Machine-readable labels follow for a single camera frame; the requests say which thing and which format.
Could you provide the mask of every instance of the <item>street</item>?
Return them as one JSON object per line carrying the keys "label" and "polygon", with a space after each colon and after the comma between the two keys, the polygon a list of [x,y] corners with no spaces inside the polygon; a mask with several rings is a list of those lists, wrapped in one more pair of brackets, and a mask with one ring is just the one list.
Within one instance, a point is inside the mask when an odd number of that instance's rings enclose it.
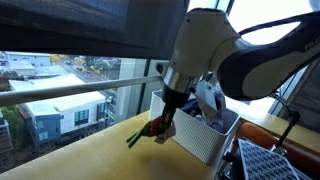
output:
{"label": "street", "polygon": [[[101,77],[99,74],[97,74],[94,71],[86,70],[86,68],[80,65],[76,60],[65,58],[61,62],[58,62],[57,64],[63,67],[67,72],[75,74],[79,79],[81,79],[85,83],[109,80],[108,77]],[[110,96],[113,96],[113,101],[107,107],[108,107],[108,110],[110,110],[113,114],[115,114],[117,92],[113,89],[107,89],[99,92],[104,96],[106,96],[106,99]]]}

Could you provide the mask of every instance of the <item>white building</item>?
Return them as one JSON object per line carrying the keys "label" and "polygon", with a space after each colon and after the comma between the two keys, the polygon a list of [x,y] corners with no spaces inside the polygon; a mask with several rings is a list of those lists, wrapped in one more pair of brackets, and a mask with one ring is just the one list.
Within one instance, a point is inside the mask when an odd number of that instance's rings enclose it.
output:
{"label": "white building", "polygon": [[28,61],[9,61],[10,66],[18,76],[35,76],[36,68]]}
{"label": "white building", "polygon": [[[84,84],[74,74],[9,83],[15,91]],[[105,120],[105,96],[97,91],[29,102],[23,107],[30,115],[28,127],[38,144]]]}
{"label": "white building", "polygon": [[9,61],[28,61],[35,67],[51,66],[50,54],[6,51]]}

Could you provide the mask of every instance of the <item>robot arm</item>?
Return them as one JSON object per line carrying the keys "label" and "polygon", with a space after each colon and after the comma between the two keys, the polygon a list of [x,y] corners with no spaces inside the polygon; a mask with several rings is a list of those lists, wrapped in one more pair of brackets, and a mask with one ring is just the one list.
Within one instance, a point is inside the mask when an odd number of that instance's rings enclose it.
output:
{"label": "robot arm", "polygon": [[220,10],[190,11],[178,33],[164,78],[161,128],[187,101],[200,76],[213,71],[225,95],[255,100],[273,93],[320,54],[320,11],[294,17],[300,25],[282,39],[252,45],[241,38]]}

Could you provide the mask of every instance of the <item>white plastic container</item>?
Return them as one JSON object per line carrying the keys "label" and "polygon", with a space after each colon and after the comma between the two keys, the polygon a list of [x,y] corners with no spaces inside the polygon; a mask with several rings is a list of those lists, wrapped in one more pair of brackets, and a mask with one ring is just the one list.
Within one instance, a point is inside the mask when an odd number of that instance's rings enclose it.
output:
{"label": "white plastic container", "polygon": [[[162,91],[152,93],[149,120],[162,114],[165,104],[161,93]],[[224,128],[221,133],[180,109],[176,110],[173,120],[177,133],[172,139],[206,164],[211,164],[213,160],[220,162],[239,125],[239,115],[231,110],[223,113]]]}

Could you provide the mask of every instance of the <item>window frame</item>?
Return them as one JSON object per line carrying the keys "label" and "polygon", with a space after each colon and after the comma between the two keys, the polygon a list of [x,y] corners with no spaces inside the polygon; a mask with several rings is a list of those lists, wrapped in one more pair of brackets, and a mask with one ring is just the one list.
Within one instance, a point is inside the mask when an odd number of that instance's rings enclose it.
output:
{"label": "window frame", "polygon": [[74,113],[74,126],[80,126],[89,122],[89,109]]}
{"label": "window frame", "polygon": [[106,111],[106,103],[100,103],[98,104],[98,113],[103,115]]}
{"label": "window frame", "polygon": [[39,141],[43,141],[49,138],[48,131],[41,132],[38,134]]}
{"label": "window frame", "polygon": [[38,120],[37,121],[37,129],[43,129],[43,128],[44,128],[44,121],[43,120]]}

